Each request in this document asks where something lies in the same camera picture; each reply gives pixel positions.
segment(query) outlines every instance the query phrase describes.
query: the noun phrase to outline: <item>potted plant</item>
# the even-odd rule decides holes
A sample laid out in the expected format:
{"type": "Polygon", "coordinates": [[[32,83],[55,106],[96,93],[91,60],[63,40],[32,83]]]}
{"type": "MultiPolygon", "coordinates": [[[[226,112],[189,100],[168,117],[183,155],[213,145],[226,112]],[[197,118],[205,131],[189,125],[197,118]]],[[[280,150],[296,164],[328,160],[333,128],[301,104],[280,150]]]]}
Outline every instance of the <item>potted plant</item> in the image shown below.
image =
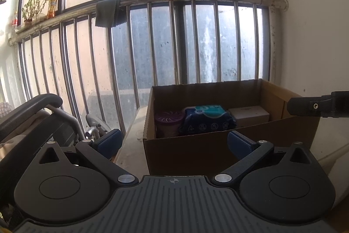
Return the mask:
{"type": "Polygon", "coordinates": [[[47,1],[48,0],[28,0],[22,8],[25,27],[32,25],[33,17],[41,13],[47,1]]]}

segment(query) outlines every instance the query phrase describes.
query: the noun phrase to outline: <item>handrail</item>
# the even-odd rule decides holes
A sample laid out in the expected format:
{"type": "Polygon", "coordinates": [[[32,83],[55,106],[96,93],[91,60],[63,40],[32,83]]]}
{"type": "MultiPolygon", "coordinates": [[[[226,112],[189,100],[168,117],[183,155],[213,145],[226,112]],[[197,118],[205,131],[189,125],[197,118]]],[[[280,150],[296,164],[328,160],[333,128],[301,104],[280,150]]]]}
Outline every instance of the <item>handrail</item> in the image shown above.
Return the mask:
{"type": "MultiPolygon", "coordinates": [[[[158,3],[158,2],[166,2],[170,0],[120,0],[121,6],[134,6],[134,5],[141,5],[141,4],[147,4],[147,3],[158,3]]],[[[191,1],[191,0],[173,0],[173,1],[191,1]]],[[[282,9],[286,11],[288,9],[288,2],[287,0],[218,0],[218,1],[230,1],[230,2],[243,2],[243,3],[251,3],[256,5],[263,5],[266,7],[275,7],[278,9],[282,9]]],[[[48,20],[45,20],[32,28],[23,31],[22,33],[17,34],[15,37],[9,39],[9,45],[13,46],[15,43],[20,42],[22,39],[25,39],[29,37],[30,35],[42,31],[43,29],[55,26],[61,22],[72,20],[76,17],[88,15],[90,13],[94,13],[96,11],[96,3],[89,4],[84,7],[80,7],[65,13],[62,13],[60,15],[57,15],[53,18],[50,18],[48,20]]]]}

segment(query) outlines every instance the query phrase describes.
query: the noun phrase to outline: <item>plant pot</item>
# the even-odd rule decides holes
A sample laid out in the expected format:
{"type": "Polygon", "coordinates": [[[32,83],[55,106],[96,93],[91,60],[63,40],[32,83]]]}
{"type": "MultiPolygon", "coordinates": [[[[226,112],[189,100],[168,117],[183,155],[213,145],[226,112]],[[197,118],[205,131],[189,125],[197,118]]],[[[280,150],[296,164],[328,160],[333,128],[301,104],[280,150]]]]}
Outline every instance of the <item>plant pot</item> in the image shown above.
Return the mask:
{"type": "Polygon", "coordinates": [[[25,19],[24,20],[24,26],[26,27],[26,28],[28,28],[28,27],[30,27],[31,25],[32,25],[32,21],[33,21],[33,19],[25,19]]]}

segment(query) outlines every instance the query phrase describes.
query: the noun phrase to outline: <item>wet wipes package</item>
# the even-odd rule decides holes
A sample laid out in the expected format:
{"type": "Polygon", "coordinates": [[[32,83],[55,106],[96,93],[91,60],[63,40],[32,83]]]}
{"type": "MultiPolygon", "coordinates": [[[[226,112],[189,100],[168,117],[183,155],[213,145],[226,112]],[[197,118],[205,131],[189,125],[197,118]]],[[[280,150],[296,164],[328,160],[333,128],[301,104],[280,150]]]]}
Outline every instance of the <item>wet wipes package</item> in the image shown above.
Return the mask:
{"type": "Polygon", "coordinates": [[[181,135],[226,131],[236,127],[235,119],[220,105],[187,107],[185,119],[179,128],[181,135]]]}

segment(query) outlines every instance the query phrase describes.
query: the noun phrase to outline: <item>blue gripper pad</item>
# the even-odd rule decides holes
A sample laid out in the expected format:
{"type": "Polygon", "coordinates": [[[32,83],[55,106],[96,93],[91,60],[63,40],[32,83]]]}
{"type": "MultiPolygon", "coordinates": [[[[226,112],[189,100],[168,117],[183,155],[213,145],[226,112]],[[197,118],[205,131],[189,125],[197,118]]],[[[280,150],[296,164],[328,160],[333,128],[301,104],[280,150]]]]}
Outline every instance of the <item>blue gripper pad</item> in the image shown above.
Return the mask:
{"type": "Polygon", "coordinates": [[[111,159],[123,145],[123,134],[117,128],[92,143],[92,147],[104,157],[111,159]]]}
{"type": "Polygon", "coordinates": [[[259,144],[237,131],[228,133],[228,148],[239,160],[249,155],[258,146],[259,144]]]}

